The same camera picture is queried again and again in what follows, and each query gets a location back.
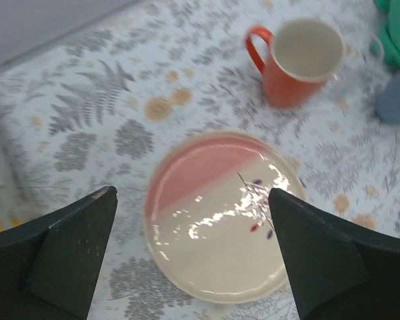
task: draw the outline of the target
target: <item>table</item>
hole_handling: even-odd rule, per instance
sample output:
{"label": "table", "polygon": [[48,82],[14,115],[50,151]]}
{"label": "table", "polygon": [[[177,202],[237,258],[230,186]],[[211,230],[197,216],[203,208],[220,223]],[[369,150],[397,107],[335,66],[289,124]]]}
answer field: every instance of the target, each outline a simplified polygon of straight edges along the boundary
{"label": "table", "polygon": [[[243,36],[303,15],[336,25],[348,58],[338,81],[282,111],[265,99]],[[378,26],[372,1],[162,0],[0,74],[9,150],[43,212],[103,185],[118,190],[90,320],[298,319],[288,285],[254,303],[212,305],[176,290],[151,260],[142,234],[150,174],[204,131],[258,136],[294,166],[312,204],[400,237],[400,127],[373,116],[390,79],[367,55]]]}

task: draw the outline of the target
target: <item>gray wall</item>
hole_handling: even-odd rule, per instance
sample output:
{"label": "gray wall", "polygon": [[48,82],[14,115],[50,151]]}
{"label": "gray wall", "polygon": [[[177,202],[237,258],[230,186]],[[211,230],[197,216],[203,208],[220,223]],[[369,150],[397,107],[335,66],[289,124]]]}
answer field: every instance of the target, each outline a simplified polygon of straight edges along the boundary
{"label": "gray wall", "polygon": [[133,0],[0,0],[0,64]]}

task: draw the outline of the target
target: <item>green cloth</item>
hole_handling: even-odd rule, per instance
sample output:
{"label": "green cloth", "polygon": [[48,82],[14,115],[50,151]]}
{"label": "green cloth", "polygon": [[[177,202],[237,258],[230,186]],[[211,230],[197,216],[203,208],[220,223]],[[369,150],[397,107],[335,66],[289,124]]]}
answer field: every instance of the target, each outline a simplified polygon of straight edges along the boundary
{"label": "green cloth", "polygon": [[[400,0],[375,0],[378,9],[388,14],[385,26],[380,30],[378,37],[384,47],[384,62],[400,69]],[[379,45],[372,44],[372,51],[379,55]]]}

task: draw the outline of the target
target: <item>pink and cream plate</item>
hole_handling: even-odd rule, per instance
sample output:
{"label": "pink and cream plate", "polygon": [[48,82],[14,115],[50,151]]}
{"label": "pink and cream plate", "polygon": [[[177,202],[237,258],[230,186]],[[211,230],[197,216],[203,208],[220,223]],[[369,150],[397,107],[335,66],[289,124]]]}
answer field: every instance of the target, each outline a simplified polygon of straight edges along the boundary
{"label": "pink and cream plate", "polygon": [[287,274],[261,219],[264,207],[269,216],[271,188],[305,199],[291,166],[252,136],[215,131],[172,150],[152,177],[144,211],[159,268],[184,292],[214,303],[254,301],[278,289]]}

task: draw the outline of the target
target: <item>orange mug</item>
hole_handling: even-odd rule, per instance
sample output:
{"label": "orange mug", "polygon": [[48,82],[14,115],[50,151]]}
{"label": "orange mug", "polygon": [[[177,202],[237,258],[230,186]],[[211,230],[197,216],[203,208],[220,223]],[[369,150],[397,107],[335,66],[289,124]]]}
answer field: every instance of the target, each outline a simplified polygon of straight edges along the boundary
{"label": "orange mug", "polygon": [[[258,35],[268,44],[264,63],[252,43]],[[341,34],[314,18],[286,22],[274,35],[262,26],[247,32],[246,48],[263,76],[269,102],[290,108],[308,100],[342,65],[345,44]]]}

